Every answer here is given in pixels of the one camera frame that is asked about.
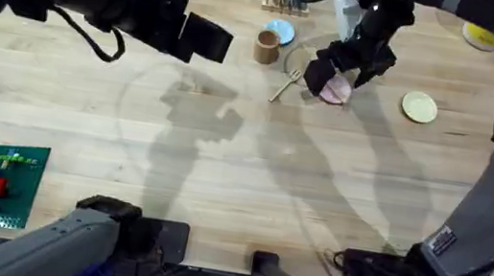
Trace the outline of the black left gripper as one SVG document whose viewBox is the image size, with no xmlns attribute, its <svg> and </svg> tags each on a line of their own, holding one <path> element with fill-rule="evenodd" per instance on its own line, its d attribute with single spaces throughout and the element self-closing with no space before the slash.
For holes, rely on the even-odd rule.
<svg viewBox="0 0 494 276">
<path fill-rule="evenodd" d="M 187 3 L 188 0 L 97 0 L 84 17 L 102 31 L 119 28 L 182 62 L 189 63 L 197 54 L 222 64 L 234 36 L 196 13 L 187 17 Z"/>
</svg>

